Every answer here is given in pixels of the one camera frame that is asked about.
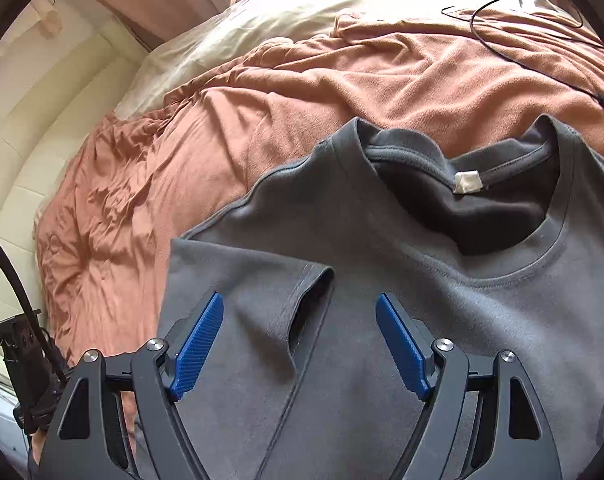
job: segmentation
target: white wall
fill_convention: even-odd
[[[34,27],[0,56],[0,124],[48,70],[110,17],[95,0],[56,0],[54,8],[62,21],[57,36],[47,40]]]

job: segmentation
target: black bracket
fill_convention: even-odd
[[[460,479],[561,480],[560,463],[540,400],[517,355],[464,353],[435,339],[392,294],[375,315],[405,386],[425,402],[391,480],[439,480],[458,430],[466,392],[479,393]]]
[[[208,480],[175,402],[195,385],[223,318],[216,292],[166,338],[134,354],[87,351],[53,415],[40,461],[44,480],[138,479],[120,393],[133,391],[150,458],[160,480]],[[438,480],[458,430],[464,395],[479,392],[476,423],[461,479],[560,480],[546,416],[514,352],[494,358],[435,339],[392,294],[375,316],[405,385],[425,405],[391,480]]]

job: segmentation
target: t-shirt sleeve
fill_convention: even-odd
[[[224,320],[195,388],[177,403],[211,478],[254,477],[304,375],[329,307],[333,271],[278,254],[176,238],[158,334],[214,288]],[[136,437],[142,439],[140,431]],[[138,468],[153,478],[146,446]]]

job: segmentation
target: metal screw head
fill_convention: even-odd
[[[152,352],[155,352],[164,346],[164,339],[161,337],[154,337],[146,342],[146,348]]]
[[[97,350],[87,350],[84,352],[84,359],[87,363],[92,363],[93,361],[97,361],[99,357],[99,352]]]
[[[453,341],[451,339],[447,339],[442,337],[440,339],[435,339],[435,346],[442,350],[443,352],[448,352],[453,349]]]
[[[515,354],[511,352],[511,350],[502,350],[500,352],[500,357],[502,358],[502,361],[506,361],[508,363],[515,361]]]

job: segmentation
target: bed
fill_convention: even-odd
[[[493,57],[441,13],[487,1],[242,0],[146,57],[115,22],[80,45],[0,134],[0,149],[1,135],[23,139],[14,164],[0,153],[0,242],[65,357],[155,335],[171,238],[355,115],[455,155],[550,112],[604,154],[597,102]],[[549,1],[486,16],[495,43],[604,92],[604,52],[544,31],[598,38]],[[0,276],[0,319],[17,309]]]

